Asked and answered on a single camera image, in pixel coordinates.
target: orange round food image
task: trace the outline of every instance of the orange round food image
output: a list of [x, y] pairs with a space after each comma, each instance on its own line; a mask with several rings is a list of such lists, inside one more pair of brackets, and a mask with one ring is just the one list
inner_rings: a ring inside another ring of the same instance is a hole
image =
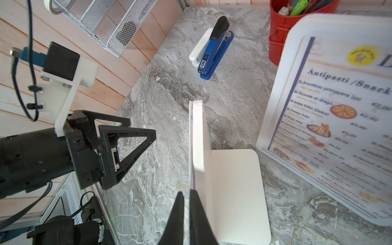
[[278, 156], [280, 158], [282, 158], [282, 159], [284, 159], [286, 161], [290, 161], [290, 158], [285, 153], [283, 153], [281, 150], [279, 150], [277, 147], [274, 148], [274, 152], [276, 154], [278, 154]]
[[302, 170], [306, 171], [306, 172], [311, 172], [314, 173], [314, 171], [310, 168], [308, 168], [308, 166], [300, 161], [295, 160], [295, 163], [297, 164], [297, 166], [299, 166]]
[[333, 115], [343, 119], [351, 119], [357, 116], [357, 111], [348, 105], [334, 105], [330, 110]]
[[366, 192], [358, 191], [358, 195], [360, 195], [361, 197], [363, 197], [363, 198], [365, 198], [365, 199], [367, 199], [369, 201], [377, 202], [377, 200], [374, 197], [372, 197], [371, 195], [367, 194]]
[[317, 147], [323, 148], [325, 145], [321, 143], [320, 141], [316, 140], [316, 138], [308, 138], [308, 141], [310, 141], [312, 144], [314, 144]]
[[306, 127], [312, 131], [313, 133], [329, 138], [331, 137], [331, 132], [329, 131], [329, 125], [328, 124], [321, 124], [321, 126], [317, 125], [312, 125], [312, 124], [307, 124]]

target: blue stapler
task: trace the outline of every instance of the blue stapler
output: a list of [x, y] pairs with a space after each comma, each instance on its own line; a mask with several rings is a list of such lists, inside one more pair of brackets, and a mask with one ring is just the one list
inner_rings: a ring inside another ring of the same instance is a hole
[[231, 40], [233, 40], [233, 32], [227, 30], [229, 25], [230, 24], [226, 16], [220, 17], [216, 22], [208, 44], [207, 42], [205, 43], [207, 47], [205, 48], [198, 66], [198, 72], [200, 73], [201, 78], [206, 80], [211, 78], [215, 68], [219, 64], [219, 61], [222, 59], [226, 49], [229, 47]]

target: marble countertop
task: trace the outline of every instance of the marble countertop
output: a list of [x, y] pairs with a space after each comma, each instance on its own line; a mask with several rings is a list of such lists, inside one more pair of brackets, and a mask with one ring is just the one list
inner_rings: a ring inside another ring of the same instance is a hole
[[[363, 12], [364, 15], [390, 13]], [[206, 29], [225, 15], [234, 39], [211, 80], [188, 59]], [[188, 235], [188, 103], [203, 100], [213, 149], [254, 149], [260, 160], [271, 244], [392, 244], [373, 225], [255, 148], [277, 66], [268, 58], [269, 9], [187, 8], [118, 111], [157, 140], [120, 184], [103, 193], [123, 245], [159, 242], [178, 191]], [[120, 155], [140, 141], [120, 142]]]

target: green marker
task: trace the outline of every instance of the green marker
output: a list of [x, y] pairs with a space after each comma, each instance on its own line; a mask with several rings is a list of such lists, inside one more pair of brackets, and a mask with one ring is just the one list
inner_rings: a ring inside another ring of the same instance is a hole
[[291, 12], [290, 16], [300, 15], [307, 5], [308, 0], [299, 0], [298, 3], [295, 5], [293, 11]]

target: wire mesh organizer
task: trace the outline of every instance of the wire mesh organizer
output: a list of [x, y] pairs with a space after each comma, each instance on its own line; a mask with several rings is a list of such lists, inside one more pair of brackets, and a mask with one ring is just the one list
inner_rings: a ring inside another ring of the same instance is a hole
[[120, 57], [157, 0], [53, 0], [104, 49]]

